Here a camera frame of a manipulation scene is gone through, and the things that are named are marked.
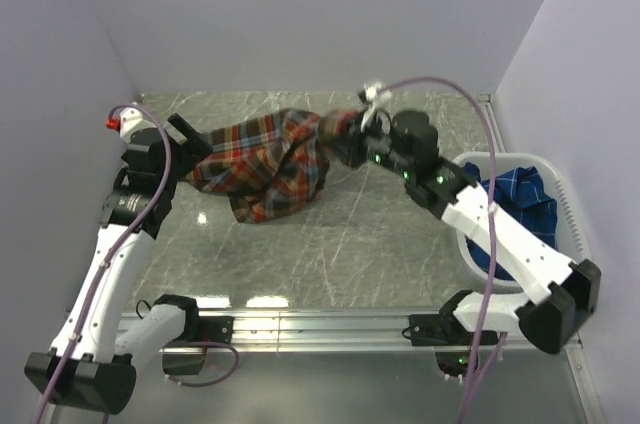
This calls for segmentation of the red plaid long sleeve shirt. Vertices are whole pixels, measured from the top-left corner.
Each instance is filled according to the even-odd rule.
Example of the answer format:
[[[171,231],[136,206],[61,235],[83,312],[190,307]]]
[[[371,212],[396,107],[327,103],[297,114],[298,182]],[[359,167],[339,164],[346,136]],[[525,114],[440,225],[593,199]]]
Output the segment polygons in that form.
[[[355,109],[326,114],[285,108],[205,134],[210,154],[182,181],[225,195],[235,219],[257,224],[286,217],[323,190],[331,160],[360,117]]]

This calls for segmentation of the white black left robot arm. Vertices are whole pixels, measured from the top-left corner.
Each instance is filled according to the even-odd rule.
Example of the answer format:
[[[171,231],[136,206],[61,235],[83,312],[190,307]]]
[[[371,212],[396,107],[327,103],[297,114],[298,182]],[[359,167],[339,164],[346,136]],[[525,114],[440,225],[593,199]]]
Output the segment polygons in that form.
[[[49,405],[116,415],[129,402],[138,374],[167,344],[195,343],[197,302],[164,295],[124,334],[118,332],[133,282],[172,209],[178,181],[210,152],[204,137],[179,114],[169,123],[184,140],[136,105],[110,111],[106,125],[127,148],[125,163],[103,203],[97,243],[76,302],[45,352],[33,352],[25,375],[40,392],[33,422]]]

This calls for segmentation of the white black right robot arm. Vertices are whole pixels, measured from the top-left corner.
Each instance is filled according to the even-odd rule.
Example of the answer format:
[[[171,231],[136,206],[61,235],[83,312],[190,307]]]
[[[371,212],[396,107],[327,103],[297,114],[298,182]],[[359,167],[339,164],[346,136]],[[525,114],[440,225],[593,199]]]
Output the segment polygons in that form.
[[[499,205],[462,167],[442,157],[426,113],[404,110],[389,126],[361,112],[348,128],[347,161],[375,163],[399,176],[409,197],[460,232],[517,282],[517,294],[462,290],[439,310],[438,334],[460,345],[474,334],[519,333],[535,348],[557,354],[596,310],[601,270],[544,243]]]

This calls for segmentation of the white plastic laundry basket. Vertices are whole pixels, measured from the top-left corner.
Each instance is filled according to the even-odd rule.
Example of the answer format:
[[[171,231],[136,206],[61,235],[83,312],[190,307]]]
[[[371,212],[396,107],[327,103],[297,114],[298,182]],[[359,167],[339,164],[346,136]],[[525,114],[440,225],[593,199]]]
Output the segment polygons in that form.
[[[454,162],[461,167],[465,163],[471,162],[478,166],[481,179],[489,179],[490,177],[488,152],[463,153],[456,157]],[[537,167],[544,182],[544,190],[557,201],[555,249],[569,256],[576,263],[584,259],[591,259],[591,252],[581,225],[581,215],[576,207],[573,193],[561,173],[545,159],[532,154],[499,153],[496,155],[497,176],[514,168],[530,166]],[[486,274],[476,268],[471,259],[466,245],[467,238],[456,230],[450,230],[448,234],[454,262],[460,268],[463,279],[469,282],[472,288],[479,291],[484,290]],[[519,290],[519,286],[515,281],[494,278],[494,293],[515,293]]]

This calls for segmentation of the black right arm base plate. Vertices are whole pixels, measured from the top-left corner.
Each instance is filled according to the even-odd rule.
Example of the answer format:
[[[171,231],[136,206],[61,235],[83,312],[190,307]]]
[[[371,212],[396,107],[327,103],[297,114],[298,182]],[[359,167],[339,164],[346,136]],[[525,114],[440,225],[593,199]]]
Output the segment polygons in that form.
[[[455,317],[440,314],[412,314],[401,336],[413,347],[472,346],[474,331],[468,331]]]

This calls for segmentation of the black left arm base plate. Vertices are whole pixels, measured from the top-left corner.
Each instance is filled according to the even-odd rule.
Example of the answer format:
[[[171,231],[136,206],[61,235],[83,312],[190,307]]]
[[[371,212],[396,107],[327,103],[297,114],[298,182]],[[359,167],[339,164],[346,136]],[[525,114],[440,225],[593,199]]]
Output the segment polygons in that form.
[[[230,344],[234,328],[232,316],[205,316],[198,320],[190,342],[216,342]]]

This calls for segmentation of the aluminium mounting rail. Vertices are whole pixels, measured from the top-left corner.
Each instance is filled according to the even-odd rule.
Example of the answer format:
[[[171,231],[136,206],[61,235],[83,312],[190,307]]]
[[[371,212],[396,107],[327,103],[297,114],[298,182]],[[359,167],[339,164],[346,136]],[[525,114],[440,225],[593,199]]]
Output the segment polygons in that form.
[[[416,348],[401,335],[411,308],[210,309],[204,318],[233,318],[241,352],[395,352]]]

